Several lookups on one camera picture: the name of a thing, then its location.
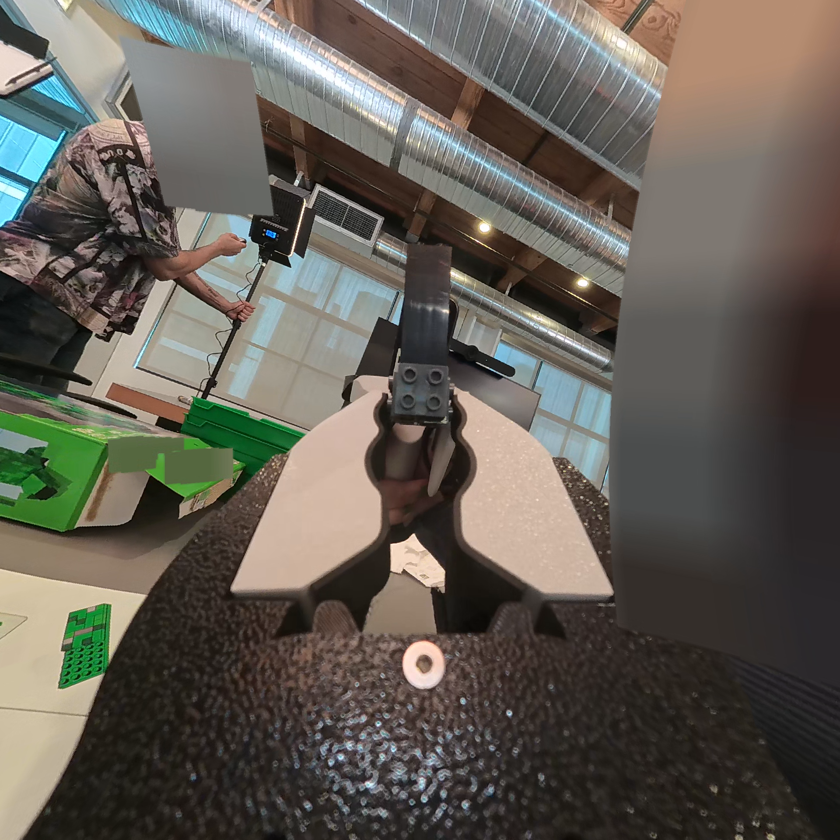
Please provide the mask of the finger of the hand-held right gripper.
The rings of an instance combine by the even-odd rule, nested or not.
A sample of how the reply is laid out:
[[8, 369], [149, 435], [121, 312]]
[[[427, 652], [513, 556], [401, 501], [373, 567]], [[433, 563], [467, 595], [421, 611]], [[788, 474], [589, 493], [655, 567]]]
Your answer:
[[391, 422], [391, 380], [388, 376], [361, 375], [350, 386], [350, 404], [343, 409], [348, 422]]

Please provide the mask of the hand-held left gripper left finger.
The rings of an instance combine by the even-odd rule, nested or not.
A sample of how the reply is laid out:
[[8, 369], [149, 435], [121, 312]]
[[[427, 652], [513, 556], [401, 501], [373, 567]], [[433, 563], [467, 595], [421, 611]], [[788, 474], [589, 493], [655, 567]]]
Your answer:
[[373, 471], [386, 394], [369, 392], [290, 451], [233, 580], [237, 598], [297, 603], [306, 621], [341, 602], [362, 629], [390, 574], [390, 528]]

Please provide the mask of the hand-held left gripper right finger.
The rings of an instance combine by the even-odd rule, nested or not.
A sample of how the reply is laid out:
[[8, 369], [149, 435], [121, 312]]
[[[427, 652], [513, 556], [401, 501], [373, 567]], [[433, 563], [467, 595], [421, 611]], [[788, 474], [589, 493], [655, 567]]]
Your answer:
[[547, 604], [609, 603], [613, 586], [548, 451], [467, 392], [454, 408], [455, 634], [485, 632], [508, 603], [531, 627]]

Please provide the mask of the black and tan brick assembly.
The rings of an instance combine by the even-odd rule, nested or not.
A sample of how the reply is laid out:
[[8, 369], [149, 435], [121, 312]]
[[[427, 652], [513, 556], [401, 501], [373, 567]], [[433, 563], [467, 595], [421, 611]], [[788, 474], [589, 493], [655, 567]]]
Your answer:
[[409, 245], [399, 358], [392, 377], [392, 421], [437, 425], [448, 421], [448, 337], [451, 248]]

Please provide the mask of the person's right forearm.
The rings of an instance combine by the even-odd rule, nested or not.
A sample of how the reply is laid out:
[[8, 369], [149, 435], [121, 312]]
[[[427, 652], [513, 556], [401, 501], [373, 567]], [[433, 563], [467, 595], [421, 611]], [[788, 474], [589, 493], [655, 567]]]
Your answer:
[[[448, 562], [455, 557], [456, 541], [453, 503], [445, 501], [416, 517], [408, 526], [425, 550], [447, 572]], [[453, 634], [458, 629], [455, 601], [446, 594], [445, 584], [432, 589], [434, 622], [438, 634]]]

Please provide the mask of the grey desk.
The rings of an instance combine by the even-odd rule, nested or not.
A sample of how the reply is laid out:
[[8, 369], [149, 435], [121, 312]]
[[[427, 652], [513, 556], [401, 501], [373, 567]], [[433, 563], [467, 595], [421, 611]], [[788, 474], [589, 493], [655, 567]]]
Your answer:
[[144, 594], [187, 541], [221, 510], [217, 504], [181, 520], [146, 508], [110, 528], [58, 533], [2, 521], [2, 571]]

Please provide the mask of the person's right hand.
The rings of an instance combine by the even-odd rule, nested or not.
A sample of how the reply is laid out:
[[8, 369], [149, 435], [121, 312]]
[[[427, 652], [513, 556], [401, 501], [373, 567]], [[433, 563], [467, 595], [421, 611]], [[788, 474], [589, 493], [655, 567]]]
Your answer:
[[380, 491], [391, 526], [410, 523], [416, 517], [445, 500], [438, 491], [433, 496], [427, 490], [427, 479], [383, 479]]

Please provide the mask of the black monitor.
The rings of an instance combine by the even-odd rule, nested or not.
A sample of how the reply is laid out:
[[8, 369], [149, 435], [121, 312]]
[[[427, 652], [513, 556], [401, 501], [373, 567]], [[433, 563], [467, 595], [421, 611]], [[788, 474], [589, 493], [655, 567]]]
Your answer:
[[[400, 349], [398, 325], [378, 318], [362, 359], [354, 374], [344, 379], [342, 399], [350, 403], [350, 386], [361, 375], [391, 377]], [[493, 374], [483, 368], [464, 362], [449, 353], [449, 380], [456, 389], [468, 392], [483, 403], [508, 417], [514, 423], [529, 431], [539, 403], [539, 395], [506, 376]]]

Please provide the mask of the folded white paper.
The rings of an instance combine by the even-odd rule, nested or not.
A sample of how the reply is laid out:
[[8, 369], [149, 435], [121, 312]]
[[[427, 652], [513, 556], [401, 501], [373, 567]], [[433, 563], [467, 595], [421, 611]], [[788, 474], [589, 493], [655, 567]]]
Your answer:
[[391, 572], [408, 574], [429, 589], [445, 590], [445, 570], [414, 534], [390, 547]]

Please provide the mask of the black webcam bar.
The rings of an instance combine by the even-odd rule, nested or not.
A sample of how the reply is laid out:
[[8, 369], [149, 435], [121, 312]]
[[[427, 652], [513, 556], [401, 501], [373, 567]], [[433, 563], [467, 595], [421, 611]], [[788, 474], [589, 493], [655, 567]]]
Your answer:
[[516, 369], [513, 366], [487, 355], [475, 345], [465, 344], [452, 339], [449, 342], [448, 350], [462, 361], [490, 371], [494, 375], [512, 378], [516, 374]]

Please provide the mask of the black light stand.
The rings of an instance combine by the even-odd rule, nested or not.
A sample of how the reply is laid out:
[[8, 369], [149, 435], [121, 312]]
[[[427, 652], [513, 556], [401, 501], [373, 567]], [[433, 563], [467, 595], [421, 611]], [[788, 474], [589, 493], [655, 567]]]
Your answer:
[[[264, 256], [261, 256], [259, 258], [259, 261], [258, 261], [258, 264], [257, 264], [258, 269], [255, 273], [255, 277], [252, 279], [252, 281], [248, 285], [247, 296], [246, 296], [244, 302], [250, 303], [252, 297], [255, 295], [257, 286], [259, 284], [259, 281], [260, 281], [263, 273], [266, 270], [267, 265], [268, 265], [268, 259]], [[236, 317], [233, 321], [233, 325], [232, 325], [231, 329], [227, 333], [227, 338], [225, 340], [225, 343], [222, 345], [222, 349], [220, 350], [220, 353], [217, 356], [217, 361], [215, 363], [215, 366], [214, 366], [212, 372], [206, 378], [206, 383], [204, 384], [203, 389], [200, 392], [199, 396], [200, 396], [201, 399], [206, 400], [209, 397], [209, 395], [211, 394], [211, 392], [217, 387], [218, 376], [222, 371], [222, 368], [224, 366], [224, 363], [226, 361], [226, 358], [228, 356], [230, 348], [231, 348], [233, 342], [235, 341], [235, 336], [237, 335], [237, 332], [239, 331], [239, 329], [242, 325], [243, 325], [243, 323], [241, 321], [239, 321], [238, 318]]]

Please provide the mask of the white air vent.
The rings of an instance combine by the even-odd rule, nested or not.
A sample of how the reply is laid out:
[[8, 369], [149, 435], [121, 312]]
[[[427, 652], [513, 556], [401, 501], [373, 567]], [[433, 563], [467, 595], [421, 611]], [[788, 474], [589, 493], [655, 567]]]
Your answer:
[[370, 258], [384, 218], [369, 209], [315, 185], [308, 205], [314, 212], [312, 232]]

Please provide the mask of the black light panel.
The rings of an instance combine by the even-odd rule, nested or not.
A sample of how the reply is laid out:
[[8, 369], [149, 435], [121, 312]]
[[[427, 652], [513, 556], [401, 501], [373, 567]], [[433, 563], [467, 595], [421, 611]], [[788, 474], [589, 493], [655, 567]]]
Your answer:
[[303, 258], [308, 249], [315, 211], [311, 194], [302, 188], [269, 177], [272, 214], [252, 217], [248, 237], [259, 248], [262, 265], [274, 261], [291, 267], [290, 257]]

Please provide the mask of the green cardboard box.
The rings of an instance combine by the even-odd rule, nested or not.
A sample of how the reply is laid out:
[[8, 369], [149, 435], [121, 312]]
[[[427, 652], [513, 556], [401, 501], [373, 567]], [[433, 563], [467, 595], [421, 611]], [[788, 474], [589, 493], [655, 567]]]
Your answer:
[[[183, 518], [236, 486], [231, 449], [15, 380], [1, 384], [2, 518], [57, 532], [133, 519], [154, 480]], [[222, 456], [230, 468], [219, 469]]]

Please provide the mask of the green instruction booklet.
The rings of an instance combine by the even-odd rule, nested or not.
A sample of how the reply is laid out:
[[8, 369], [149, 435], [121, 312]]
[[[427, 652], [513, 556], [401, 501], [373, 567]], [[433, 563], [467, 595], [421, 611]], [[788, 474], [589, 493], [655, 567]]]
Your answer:
[[1, 571], [1, 838], [22, 838], [65, 772], [102, 676], [60, 689], [69, 613], [108, 603], [109, 652], [144, 594]]

